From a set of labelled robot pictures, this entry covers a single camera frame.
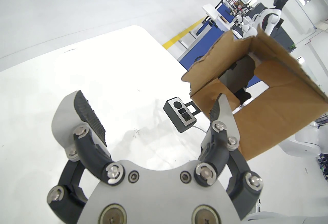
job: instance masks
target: workbench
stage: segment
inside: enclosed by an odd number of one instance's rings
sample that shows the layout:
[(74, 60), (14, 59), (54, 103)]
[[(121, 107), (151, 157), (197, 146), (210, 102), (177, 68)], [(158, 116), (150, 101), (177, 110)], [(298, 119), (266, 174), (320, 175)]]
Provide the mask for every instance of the workbench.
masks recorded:
[[(179, 133), (163, 110), (175, 96), (190, 101), (184, 67), (148, 32), (130, 26), (52, 51), (0, 72), (1, 223), (56, 223), (46, 202), (67, 162), (51, 132), (61, 100), (81, 90), (106, 129), (114, 161), (153, 170), (195, 160), (205, 134)], [(197, 115), (196, 126), (209, 121)], [(98, 180), (85, 171), (89, 197)]]

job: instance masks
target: white floor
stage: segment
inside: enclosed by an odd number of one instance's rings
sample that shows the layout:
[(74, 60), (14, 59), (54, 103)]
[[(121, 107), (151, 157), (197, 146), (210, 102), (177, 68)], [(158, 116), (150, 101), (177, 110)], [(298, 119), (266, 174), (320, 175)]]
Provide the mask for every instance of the white floor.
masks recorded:
[(0, 0), (0, 71), (129, 25), (164, 44), (205, 16), (201, 6), (218, 1)]
[[(164, 44), (205, 15), (201, 6), (216, 5), (218, 1), (0, 0), (0, 71), (57, 48), (134, 24)], [(120, 53), (108, 54), (108, 58), (124, 57), (125, 52), (123, 44)], [(291, 157), (274, 147), (249, 164), (265, 182), (260, 197), (263, 211), (328, 215), (328, 182), (315, 159)], [(224, 186), (228, 178), (229, 173), (225, 171), (220, 177)]]

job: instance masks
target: black rubber pad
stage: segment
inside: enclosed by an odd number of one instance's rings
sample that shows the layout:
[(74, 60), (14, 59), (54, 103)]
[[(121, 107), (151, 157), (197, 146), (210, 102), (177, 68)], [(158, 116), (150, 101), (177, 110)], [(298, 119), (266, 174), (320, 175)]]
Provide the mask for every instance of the black rubber pad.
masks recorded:
[(106, 145), (105, 128), (101, 124), (94, 110), (92, 110), (89, 102), (80, 90), (75, 95), (74, 108), (80, 119), (84, 122), (87, 122), (91, 126), (92, 130), (94, 130), (97, 136), (101, 139), (101, 141)]

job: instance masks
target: blue panel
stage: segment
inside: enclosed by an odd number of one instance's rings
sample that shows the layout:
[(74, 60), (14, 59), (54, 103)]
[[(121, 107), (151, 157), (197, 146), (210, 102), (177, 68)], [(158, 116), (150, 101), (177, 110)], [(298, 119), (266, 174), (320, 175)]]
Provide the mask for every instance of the blue panel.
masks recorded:
[(218, 8), (218, 12), (221, 13), (221, 15), (229, 22), (231, 23), (234, 16), (233, 15), (230, 15), (229, 13), (231, 12), (230, 9), (228, 9), (225, 5), (221, 5), (219, 8)]
[(223, 34), (223, 31), (219, 28), (212, 27), (204, 37), (193, 47), (191, 50), (180, 60), (180, 64), (189, 69), (198, 56), (205, 55), (218, 38)]
[(260, 78), (258, 78), (257, 76), (253, 76), (253, 78), (251, 80), (249, 80), (247, 87), (249, 88), (250, 86), (257, 84), (260, 81), (261, 81)]

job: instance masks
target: stainless steel screw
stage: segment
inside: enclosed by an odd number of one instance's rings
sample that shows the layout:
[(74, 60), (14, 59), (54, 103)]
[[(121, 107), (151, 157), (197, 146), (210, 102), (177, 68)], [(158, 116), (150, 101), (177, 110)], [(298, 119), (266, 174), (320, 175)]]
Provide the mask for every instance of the stainless steel screw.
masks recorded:
[(75, 148), (72, 148), (69, 151), (69, 156), (74, 156), (74, 155), (76, 155), (76, 149)]
[(202, 171), (200, 172), (200, 176), (202, 176), (202, 178), (204, 180), (208, 180), (208, 179), (211, 179), (213, 177), (213, 173), (208, 167), (202, 167)]
[(60, 195), (61, 195), (61, 190), (55, 189), (55, 190), (51, 191), (50, 198), (52, 201), (57, 201), (57, 200), (59, 200)]
[(217, 132), (221, 132), (227, 129), (226, 125), (223, 122), (213, 121), (212, 123), (213, 123), (212, 124), (213, 129)]
[(127, 215), (124, 208), (118, 204), (111, 204), (106, 207), (100, 217), (100, 224), (126, 224)]
[(192, 215), (192, 224), (220, 224), (217, 212), (207, 205), (198, 206)]
[(256, 175), (252, 175), (250, 172), (248, 172), (245, 174), (245, 180), (251, 189), (256, 191), (262, 190), (263, 180), (260, 177)]
[(237, 144), (237, 139), (235, 137), (228, 137), (228, 143), (230, 145), (236, 145)]
[(260, 178), (256, 177), (256, 176), (252, 176), (250, 179), (249, 179), (249, 182), (251, 183), (251, 185), (254, 185), (256, 187), (259, 187), (260, 186)]
[(116, 179), (119, 176), (119, 171), (118, 171), (118, 166), (112, 166), (108, 171), (107, 171), (107, 176), (110, 179)]
[(86, 125), (81, 125), (73, 131), (73, 134), (77, 136), (85, 135), (89, 132), (89, 128)]
[(187, 172), (187, 171), (181, 172), (181, 174), (180, 174), (180, 180), (184, 184), (190, 183), (191, 182), (191, 175), (190, 175), (190, 173)]
[(200, 175), (201, 178), (206, 180), (207, 184), (210, 186), (217, 180), (217, 174), (214, 168), (208, 163), (199, 163), (195, 169), (196, 175)]
[(47, 195), (48, 204), (52, 202), (61, 201), (64, 197), (64, 188), (62, 186), (55, 186), (50, 189)]
[(139, 180), (139, 173), (138, 171), (134, 170), (129, 173), (128, 180), (130, 183), (134, 184)]

